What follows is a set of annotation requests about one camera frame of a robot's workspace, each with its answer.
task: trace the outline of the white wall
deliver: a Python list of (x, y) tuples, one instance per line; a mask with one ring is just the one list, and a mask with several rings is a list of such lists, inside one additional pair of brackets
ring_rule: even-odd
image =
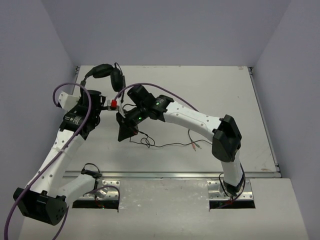
[(77, 65), (253, 66), (290, 0), (42, 0)]
[(320, 1), (293, 0), (254, 68), (280, 170), (320, 239)]
[[(0, 7), (0, 230), (17, 187), (24, 188), (54, 141), (62, 111), (52, 91), (73, 80), (69, 59), (40, 0), (2, 1)], [(10, 239), (23, 217), (15, 211)]]

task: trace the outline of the white tabletop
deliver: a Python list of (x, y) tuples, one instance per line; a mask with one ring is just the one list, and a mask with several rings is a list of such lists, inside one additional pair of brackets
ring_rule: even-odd
[[(251, 179), (255, 209), (211, 209), (204, 180), (120, 180), (115, 209), (76, 209), (59, 240), (307, 240), (291, 181)], [(20, 240), (49, 240), (59, 225), (25, 218)]]
[[(93, 66), (81, 66), (77, 83)], [(246, 172), (275, 172), (275, 163), (266, 131), (255, 97), (250, 75), (246, 67), (240, 66), (121, 66), (126, 84), (148, 82), (160, 85), (185, 98), (200, 112), (214, 117), (225, 114), (235, 118), (242, 134), (240, 160)], [(87, 89), (102, 92), (107, 99), (116, 93), (111, 87), (110, 77), (89, 78)], [(168, 95), (161, 90), (146, 86), (155, 97)], [(79, 95), (75, 88), (74, 95)], [(131, 103), (128, 96), (125, 103)], [(90, 133), (78, 150), (68, 171), (80, 171), (87, 162), (97, 164), (102, 171), (109, 172), (221, 172), (222, 167), (211, 151), (211, 146), (200, 142), (202, 149), (196, 151), (189, 145), (162, 148), (118, 142), (119, 126), (115, 112), (103, 111), (99, 126)], [(139, 130), (148, 133), (157, 145), (174, 142), (189, 143), (187, 130), (161, 121), (146, 119)], [(193, 140), (203, 139), (192, 132)], [(135, 136), (139, 141), (143, 136)]]

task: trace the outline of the metal bracket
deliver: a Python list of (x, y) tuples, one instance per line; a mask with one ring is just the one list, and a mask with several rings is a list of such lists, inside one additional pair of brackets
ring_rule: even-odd
[[(97, 188), (101, 188), (104, 185), (108, 186), (114, 186), (117, 187), (120, 190), (120, 181), (116, 179), (102, 179)], [(118, 201), (119, 200), (119, 193), (116, 189), (112, 187), (105, 187), (99, 191), (97, 191), (95, 194), (85, 194), (82, 197), (78, 199), (78, 201), (88, 201), (88, 200), (95, 200), (95, 195), (97, 196), (97, 200), (103, 200), (103, 201)]]
[[(208, 180), (207, 185), (208, 185), (208, 194), (209, 194), (210, 201), (221, 202), (221, 201), (228, 201), (230, 199), (230, 196), (227, 196), (224, 193), (224, 190), (218, 179)], [(240, 195), (237, 201), (248, 201), (248, 200), (253, 201), (254, 195), (252, 193), (250, 180), (246, 179), (243, 193)]]

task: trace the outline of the purple cable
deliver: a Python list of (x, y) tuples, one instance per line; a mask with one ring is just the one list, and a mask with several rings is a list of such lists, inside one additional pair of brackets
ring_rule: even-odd
[(6, 221), (5, 221), (5, 225), (4, 225), (4, 240), (9, 240), (9, 224), (10, 224), (10, 220), (11, 220), (11, 217), (12, 215), (14, 214), (14, 211), (16, 209), (16, 207), (18, 206), (18, 203), (21, 201), (21, 199), (25, 196), (26, 192), (31, 188), (31, 186), (40, 178), (40, 176), (60, 157), (60, 155), (62, 154), (63, 150), (66, 149), (68, 147), (68, 145), (70, 144), (70, 142), (79, 134), (79, 132), (81, 131), (81, 129), (84, 127), (84, 125), (86, 124), (88, 118), (89, 118), (89, 115), (90, 115), (90, 112), (91, 112), (91, 106), (92, 106), (92, 103), (91, 103), (91, 97), (90, 97), (90, 93), (88, 92), (88, 90), (84, 87), (84, 86), (81, 86), (80, 84), (78, 83), (63, 83), (63, 84), (60, 84), (59, 86), (57, 86), (55, 88), (55, 90), (53, 91), (53, 95), (52, 95), (52, 98), (53, 98), (53, 102), (56, 106), (58, 106), (57, 102), (56, 102), (56, 92), (58, 89), (60, 89), (61, 87), (63, 86), (66, 86), (66, 85), (75, 85), (75, 86), (78, 86), (80, 88), (82, 88), (84, 90), (84, 92), (86, 93), (87, 97), (88, 97), (88, 103), (89, 103), (89, 107), (88, 107), (88, 111), (85, 115), (85, 118), (83, 120), (83, 122), (81, 123), (81, 125), (79, 126), (79, 128), (74, 132), (74, 134), (70, 137), (70, 139), (65, 143), (65, 145), (63, 145), (63, 147), (61, 148), (61, 151), (59, 151), (57, 153), (57, 155), (39, 172), (39, 174), (30, 182), (29, 185), (27, 185), (25, 187), (25, 189), (21, 192), (21, 194), (18, 196), (18, 198), (15, 200), (13, 206), (11, 207), (10, 209), (10, 212), (8, 214), (8, 217), (6, 218)]
[(152, 87), (156, 87), (158, 89), (161, 89), (162, 91), (165, 91), (166, 93), (171, 94), (172, 96), (176, 97), (177, 99), (180, 99), (182, 102), (187, 104), (193, 110), (199, 112), (194, 106), (192, 106), (189, 102), (184, 100), (182, 97), (174, 94), (173, 92), (171, 92), (171, 91), (169, 91), (169, 90), (167, 90), (167, 89), (165, 89), (165, 88), (163, 88), (161, 86), (158, 86), (158, 85), (153, 84), (153, 83), (148, 83), (148, 82), (139, 82), (139, 83), (134, 83), (134, 84), (130, 84), (129, 86), (126, 86), (125, 88), (121, 89), (121, 91), (118, 92), (118, 94), (114, 97), (114, 100), (117, 100), (125, 90), (127, 90), (129, 88), (132, 88), (134, 86), (137, 86), (137, 85), (148, 85), (148, 86), (152, 86)]
[(59, 230), (56, 232), (56, 234), (54, 235), (54, 237), (52, 238), (52, 240), (56, 240), (57, 237), (59, 236), (59, 234), (61, 233), (62, 229), (64, 228), (64, 225), (66, 223), (67, 216), (68, 216), (68, 211), (69, 211), (69, 207), (66, 209), (61, 226), (60, 226)]

